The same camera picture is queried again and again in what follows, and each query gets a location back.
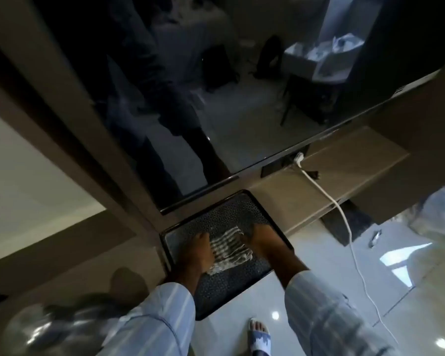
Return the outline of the person's left hand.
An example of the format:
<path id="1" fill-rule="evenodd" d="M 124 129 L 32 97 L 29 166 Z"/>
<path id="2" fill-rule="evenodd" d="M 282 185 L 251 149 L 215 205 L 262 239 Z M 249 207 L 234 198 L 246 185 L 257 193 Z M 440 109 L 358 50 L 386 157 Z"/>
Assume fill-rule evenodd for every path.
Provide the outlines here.
<path id="1" fill-rule="evenodd" d="M 214 264 L 214 253 L 209 233 L 199 233 L 190 242 L 184 259 L 198 266 L 202 273 L 208 272 Z"/>

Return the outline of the person's right hand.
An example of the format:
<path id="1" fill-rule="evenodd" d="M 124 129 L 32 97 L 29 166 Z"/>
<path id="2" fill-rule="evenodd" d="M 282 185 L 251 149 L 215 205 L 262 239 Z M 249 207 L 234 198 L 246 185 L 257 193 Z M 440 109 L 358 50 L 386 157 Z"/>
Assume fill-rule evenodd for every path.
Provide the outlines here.
<path id="1" fill-rule="evenodd" d="M 243 234 L 240 239 L 258 257 L 267 258 L 270 252 L 280 245 L 281 239 L 273 227 L 267 224 L 254 224 L 252 234 Z"/>

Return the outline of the white grey striped cloth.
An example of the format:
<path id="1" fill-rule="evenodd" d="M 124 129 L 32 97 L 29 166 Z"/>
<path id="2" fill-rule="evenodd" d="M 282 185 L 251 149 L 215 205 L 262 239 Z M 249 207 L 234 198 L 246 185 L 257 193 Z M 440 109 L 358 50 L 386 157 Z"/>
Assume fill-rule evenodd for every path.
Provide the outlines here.
<path id="1" fill-rule="evenodd" d="M 210 241 L 214 264 L 206 272 L 207 275 L 219 274 L 253 259 L 252 250 L 242 242 L 243 234 L 243 231 L 235 226 Z"/>

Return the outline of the person's right forearm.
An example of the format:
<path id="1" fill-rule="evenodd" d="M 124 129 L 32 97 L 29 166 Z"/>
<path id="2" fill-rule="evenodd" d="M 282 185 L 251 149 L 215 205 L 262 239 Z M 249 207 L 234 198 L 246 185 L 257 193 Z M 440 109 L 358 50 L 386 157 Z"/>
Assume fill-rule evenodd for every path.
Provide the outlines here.
<path id="1" fill-rule="evenodd" d="M 260 251 L 284 287 L 288 323 L 307 356 L 400 356 L 348 298 L 285 246 Z"/>

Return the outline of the person's left forearm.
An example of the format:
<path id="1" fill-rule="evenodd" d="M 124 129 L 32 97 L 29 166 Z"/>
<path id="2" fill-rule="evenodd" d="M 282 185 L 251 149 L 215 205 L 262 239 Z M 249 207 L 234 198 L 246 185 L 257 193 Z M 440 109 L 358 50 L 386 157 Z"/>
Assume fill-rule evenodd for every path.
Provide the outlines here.
<path id="1" fill-rule="evenodd" d="M 119 318 L 97 356 L 187 356 L 195 322 L 188 282 L 165 282 Z"/>

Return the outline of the black textured tray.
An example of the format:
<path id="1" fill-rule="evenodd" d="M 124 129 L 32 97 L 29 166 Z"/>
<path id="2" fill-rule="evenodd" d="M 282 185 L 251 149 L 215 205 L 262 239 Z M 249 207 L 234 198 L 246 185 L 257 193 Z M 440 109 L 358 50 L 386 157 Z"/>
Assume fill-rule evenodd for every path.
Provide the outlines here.
<path id="1" fill-rule="evenodd" d="M 207 232 L 213 242 L 232 229 L 251 235 L 254 224 L 270 225 L 285 245 L 294 250 L 284 233 L 248 190 L 237 191 L 162 231 L 159 236 L 172 268 L 186 244 L 196 234 Z M 212 275 L 203 275 L 194 295 L 196 320 L 208 317 L 271 272 L 267 261 L 254 255 L 242 264 Z"/>

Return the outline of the dark stone panel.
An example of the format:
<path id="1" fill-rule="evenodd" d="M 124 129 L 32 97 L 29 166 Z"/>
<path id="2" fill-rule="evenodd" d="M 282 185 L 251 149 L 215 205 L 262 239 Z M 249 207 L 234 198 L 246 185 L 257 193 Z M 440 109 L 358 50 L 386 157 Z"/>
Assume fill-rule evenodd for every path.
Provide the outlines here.
<path id="1" fill-rule="evenodd" d="M 372 218 L 361 211 L 351 200 L 340 204 L 348 221 L 352 233 L 352 241 L 355 241 L 362 233 L 374 224 Z M 323 226 L 343 246 L 350 244 L 347 227 L 339 210 L 334 207 L 320 218 Z"/>

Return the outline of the white blue sandal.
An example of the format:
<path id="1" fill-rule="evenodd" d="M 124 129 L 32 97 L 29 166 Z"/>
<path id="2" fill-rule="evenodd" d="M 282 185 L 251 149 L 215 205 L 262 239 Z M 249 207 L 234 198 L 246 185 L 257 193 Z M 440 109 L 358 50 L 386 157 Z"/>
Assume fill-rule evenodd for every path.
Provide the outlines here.
<path id="1" fill-rule="evenodd" d="M 262 321 L 251 318 L 247 336 L 250 356 L 271 356 L 271 336 Z"/>

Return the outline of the beige wooden shelf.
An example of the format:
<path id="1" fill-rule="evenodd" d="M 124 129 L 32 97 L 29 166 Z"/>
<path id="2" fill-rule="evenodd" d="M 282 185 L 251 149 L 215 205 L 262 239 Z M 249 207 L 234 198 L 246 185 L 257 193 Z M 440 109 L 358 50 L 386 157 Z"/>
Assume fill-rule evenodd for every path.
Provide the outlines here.
<path id="1" fill-rule="evenodd" d="M 301 165 L 318 171 L 317 183 L 342 203 L 409 156 L 397 143 L 360 127 L 309 155 Z M 289 166 L 249 187 L 282 232 L 289 236 L 333 209 L 297 166 Z"/>

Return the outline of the large black television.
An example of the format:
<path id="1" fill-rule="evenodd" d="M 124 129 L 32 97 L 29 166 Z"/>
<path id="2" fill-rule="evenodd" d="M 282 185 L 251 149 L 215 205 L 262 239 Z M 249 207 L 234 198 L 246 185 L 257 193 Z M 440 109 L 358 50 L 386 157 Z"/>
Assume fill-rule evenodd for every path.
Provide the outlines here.
<path id="1" fill-rule="evenodd" d="M 162 214 L 445 65 L 445 0 L 32 0 Z"/>

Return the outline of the white plastic bag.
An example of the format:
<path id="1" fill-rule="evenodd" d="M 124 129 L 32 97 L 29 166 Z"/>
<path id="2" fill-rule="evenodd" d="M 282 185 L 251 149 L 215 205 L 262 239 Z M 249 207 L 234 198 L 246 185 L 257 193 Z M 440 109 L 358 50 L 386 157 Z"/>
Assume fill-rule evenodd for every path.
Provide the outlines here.
<path id="1" fill-rule="evenodd" d="M 423 236 L 445 238 L 445 186 L 420 203 L 409 227 Z"/>

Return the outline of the black wall socket panel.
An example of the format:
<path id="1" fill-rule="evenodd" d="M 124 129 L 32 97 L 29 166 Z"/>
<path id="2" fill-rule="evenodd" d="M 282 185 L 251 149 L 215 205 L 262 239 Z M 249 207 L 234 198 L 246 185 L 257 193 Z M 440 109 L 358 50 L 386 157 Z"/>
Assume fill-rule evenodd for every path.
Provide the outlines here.
<path id="1" fill-rule="evenodd" d="M 293 164 L 294 159 L 296 158 L 298 153 L 303 153 L 303 155 L 307 155 L 308 154 L 308 150 L 310 148 L 310 144 L 303 146 L 300 149 L 295 150 L 294 152 L 287 154 L 269 164 L 267 164 L 266 166 L 261 168 L 261 174 L 260 177 L 261 178 L 265 178 L 268 177 L 269 175 L 278 172 L 282 169 L 284 169 L 285 167 L 290 166 L 291 164 Z"/>

